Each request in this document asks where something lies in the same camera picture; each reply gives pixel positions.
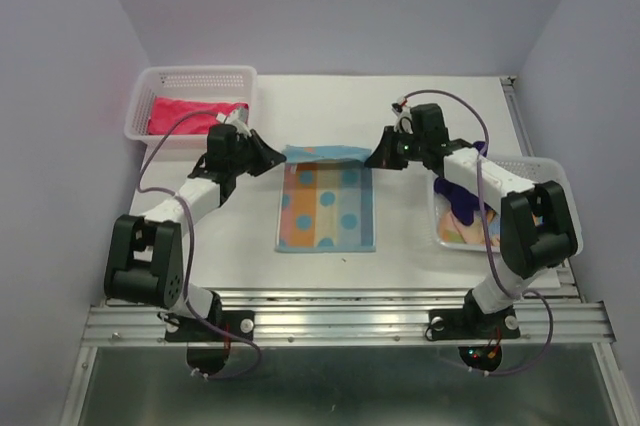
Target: table surface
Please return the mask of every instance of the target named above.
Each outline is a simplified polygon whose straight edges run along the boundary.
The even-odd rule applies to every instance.
[[[478,110],[489,128],[491,153],[521,155],[497,77],[267,75],[259,77],[258,87],[250,126],[278,150],[287,144],[374,149],[383,127],[395,120],[393,101],[410,91],[437,88]],[[413,99],[411,104],[440,104],[452,138],[482,139],[475,118],[455,101],[435,95]],[[201,153],[161,151],[143,185],[179,188]],[[193,283],[271,290],[468,289],[488,273],[484,253],[450,250],[435,242],[427,215],[427,171],[421,165],[401,172],[374,171],[375,253],[276,252],[282,178],[282,166],[258,178],[238,178],[224,207],[198,223]],[[162,199],[156,193],[136,193],[131,214]],[[555,288],[560,283],[556,272],[549,271],[534,285]]]

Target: glass panel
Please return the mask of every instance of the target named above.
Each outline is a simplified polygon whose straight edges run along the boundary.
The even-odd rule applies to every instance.
[[[502,368],[539,346],[506,346]],[[179,348],[99,351],[82,425],[616,424],[589,345],[551,348],[533,370],[483,378],[456,348],[267,350],[248,377],[193,378]],[[251,351],[236,351],[249,360]]]

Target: cable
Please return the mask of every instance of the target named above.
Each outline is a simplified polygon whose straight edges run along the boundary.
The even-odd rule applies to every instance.
[[[482,182],[482,158],[483,158],[484,154],[489,149],[489,129],[487,128],[486,123],[484,122],[484,120],[482,119],[482,117],[480,116],[478,111],[476,111],[464,99],[462,99],[461,97],[459,97],[459,96],[457,96],[457,95],[455,95],[453,93],[450,93],[448,91],[444,91],[444,90],[441,90],[441,89],[420,89],[418,91],[413,91],[413,92],[405,95],[404,99],[408,100],[409,98],[411,98],[413,96],[417,96],[418,94],[439,94],[439,95],[451,98],[451,99],[457,101],[458,103],[460,103],[466,109],[468,109],[469,112],[471,112],[471,114],[473,114],[475,116],[475,118],[478,120],[478,123],[480,123],[480,127],[482,128],[482,132],[484,134],[484,146],[478,152],[478,159],[476,161],[476,177],[477,177],[477,186],[478,186],[478,201],[479,201],[479,206],[480,206],[480,219],[482,220],[482,231],[484,233],[484,245],[485,245],[485,249],[487,251],[487,258],[489,260],[489,267],[491,269],[491,275],[493,276],[494,281],[498,285],[498,288],[500,288],[500,291],[502,291],[505,296],[507,296],[510,299],[513,299],[514,301],[517,301],[520,298],[517,297],[516,295],[512,294],[510,291],[508,291],[504,287],[504,285],[502,284],[502,281],[500,281],[500,277],[498,276],[498,270],[496,268],[495,260],[493,258],[493,253],[491,251],[491,237],[489,235],[489,221],[487,220],[487,211],[484,208],[484,184]],[[551,345],[551,340],[553,338],[553,329],[554,329],[553,311],[551,311],[551,306],[549,305],[549,302],[546,300],[546,298],[542,294],[540,294],[538,291],[536,291],[535,289],[525,289],[522,292],[522,296],[524,296],[525,294],[532,294],[532,295],[536,296],[538,299],[540,299],[540,301],[542,301],[542,304],[544,305],[544,307],[547,310],[547,315],[549,316],[549,333],[547,334],[547,340],[545,341],[545,343],[542,346],[542,349],[540,350],[538,355],[535,358],[533,358],[531,361],[529,361],[528,363],[526,363],[526,364],[524,364],[522,366],[519,366],[517,368],[508,369],[506,371],[494,371],[492,373],[488,373],[489,376],[509,376],[509,375],[512,375],[512,374],[517,374],[517,373],[521,373],[521,372],[527,371],[528,369],[530,369],[533,366],[535,366],[536,364],[538,364],[538,362],[549,351],[549,347]]]
[[[231,339],[231,340],[234,340],[234,341],[238,341],[240,343],[244,343],[244,344],[246,344],[248,346],[251,346],[256,351],[257,356],[256,356],[255,361],[250,366],[248,366],[247,368],[245,368],[245,369],[243,369],[241,371],[238,371],[236,373],[228,374],[228,375],[206,377],[207,379],[233,379],[233,378],[237,378],[238,376],[242,376],[243,374],[250,373],[251,371],[256,369],[258,367],[258,365],[260,364],[260,362],[262,361],[262,351],[260,350],[260,347],[256,343],[254,343],[253,341],[245,339],[245,338],[241,338],[240,336],[236,336],[235,334],[232,334],[232,333],[230,333],[228,331],[225,331],[225,330],[217,327],[214,324],[211,324],[209,321],[207,321],[206,318],[201,316],[193,308],[193,306],[191,305],[191,301],[189,300],[189,279],[191,278],[191,269],[193,267],[193,256],[194,256],[194,252],[195,252],[196,239],[195,239],[195,224],[193,222],[193,216],[191,215],[191,210],[189,209],[189,204],[182,197],[180,197],[175,191],[172,191],[172,190],[170,190],[168,188],[163,188],[163,187],[159,187],[159,186],[152,186],[152,187],[148,187],[148,188],[143,188],[142,187],[142,178],[144,177],[144,174],[146,173],[147,169],[149,168],[149,164],[151,164],[151,161],[153,161],[153,158],[155,158],[156,154],[158,154],[158,151],[160,150],[162,145],[167,141],[169,136],[171,136],[171,134],[176,130],[176,128],[178,126],[180,126],[180,124],[182,124],[184,121],[186,121],[189,118],[192,118],[193,116],[197,116],[199,114],[206,114],[208,116],[216,117],[216,115],[214,113],[210,112],[210,111],[194,111],[192,113],[186,114],[185,116],[180,118],[178,121],[176,121],[176,123],[173,126],[171,126],[171,128],[169,128],[169,131],[167,131],[165,133],[165,135],[162,137],[160,142],[156,145],[156,147],[153,149],[153,151],[149,155],[149,158],[142,165],[142,169],[140,170],[140,177],[138,179],[138,184],[136,185],[136,190],[141,194],[145,194],[145,193],[164,193],[164,194],[168,194],[169,196],[172,196],[173,199],[175,199],[180,204],[180,206],[182,207],[182,209],[184,211],[184,215],[185,215],[186,220],[187,220],[187,229],[188,229],[188,232],[189,232],[189,252],[187,254],[187,267],[186,267],[185,275],[184,275],[184,283],[182,285],[182,294],[184,296],[185,306],[187,307],[189,312],[193,315],[193,317],[200,324],[202,324],[204,327],[206,327],[210,331],[212,331],[212,332],[214,332],[216,334],[219,334],[220,336],[223,336],[225,338],[228,338],[228,339]]]

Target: purple cloth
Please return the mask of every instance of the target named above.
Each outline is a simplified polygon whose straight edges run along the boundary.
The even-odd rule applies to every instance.
[[[476,141],[473,143],[473,147],[478,151],[480,151],[483,146],[484,141]],[[474,211],[480,210],[480,202],[477,196],[471,194],[462,186],[453,184],[443,178],[436,178],[433,183],[433,190],[449,200],[451,203],[451,212],[458,221],[465,226],[473,224],[473,213]],[[490,209],[486,203],[484,207],[485,210]]]

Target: blue polka dot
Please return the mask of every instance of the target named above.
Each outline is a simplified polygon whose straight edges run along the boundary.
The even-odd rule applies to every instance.
[[[342,172],[342,184],[345,186],[353,186],[358,182],[358,173],[352,169]]]
[[[358,225],[358,218],[356,218],[355,214],[345,214],[340,219],[340,224],[344,229],[355,229]]]
[[[323,206],[331,206],[336,202],[336,195],[331,191],[326,191],[320,195],[320,204]]]
[[[302,214],[296,219],[296,227],[301,231],[306,231],[312,224],[313,220],[308,214]]]
[[[332,246],[333,246],[333,239],[331,238],[322,238],[320,241],[318,241],[319,248],[329,248]]]
[[[298,175],[298,179],[300,184],[311,184],[313,183],[313,171],[302,171]]]

